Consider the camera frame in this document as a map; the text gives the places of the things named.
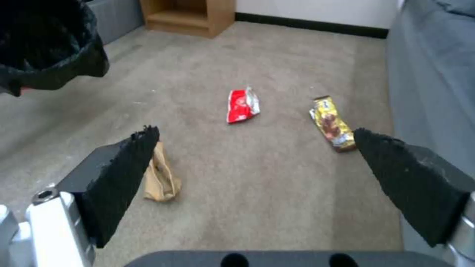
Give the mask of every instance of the crumpled paper bag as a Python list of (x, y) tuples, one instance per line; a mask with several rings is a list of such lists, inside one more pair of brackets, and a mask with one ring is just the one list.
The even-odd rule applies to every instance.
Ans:
[(177, 178), (171, 170), (162, 142), (158, 142), (155, 146), (153, 157), (143, 176), (146, 199), (168, 201), (180, 192), (181, 179)]

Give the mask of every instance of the wooden shelf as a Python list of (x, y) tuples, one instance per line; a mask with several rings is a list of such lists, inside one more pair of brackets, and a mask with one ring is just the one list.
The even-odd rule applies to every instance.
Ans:
[(187, 10), (164, 10), (149, 15), (147, 21), (165, 23), (176, 26), (189, 26), (208, 29), (208, 17), (206, 13)]
[(236, 0), (140, 0), (147, 29), (215, 37), (234, 22)]

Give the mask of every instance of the snack wrapper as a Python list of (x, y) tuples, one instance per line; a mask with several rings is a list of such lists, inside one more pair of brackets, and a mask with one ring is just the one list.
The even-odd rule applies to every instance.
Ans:
[(261, 112), (259, 99), (250, 86), (231, 91), (228, 101), (228, 124), (248, 120)]
[(356, 149), (353, 131), (338, 115), (332, 98), (329, 95), (318, 97), (313, 104), (310, 116), (333, 148), (338, 152)]

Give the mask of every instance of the crumpled wrapper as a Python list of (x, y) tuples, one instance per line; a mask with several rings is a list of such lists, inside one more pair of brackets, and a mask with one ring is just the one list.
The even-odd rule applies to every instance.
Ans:
[(153, 157), (143, 175), (145, 178), (144, 197), (154, 201), (169, 201), (181, 190), (181, 179), (175, 176), (168, 163), (162, 142), (153, 150)]
[(336, 106), (329, 95), (313, 100), (310, 116), (337, 152), (356, 149), (353, 131), (340, 118)]

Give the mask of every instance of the sofa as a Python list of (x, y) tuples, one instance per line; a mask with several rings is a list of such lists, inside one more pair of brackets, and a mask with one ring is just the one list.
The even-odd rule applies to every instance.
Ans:
[[(471, 177), (474, 17), (475, 0), (406, 0), (387, 42), (395, 136), (430, 148)], [(402, 216), (401, 226), (405, 250), (441, 257), (443, 248), (430, 248)]]
[(97, 18), (104, 44), (117, 40), (144, 24), (139, 0), (86, 0)]

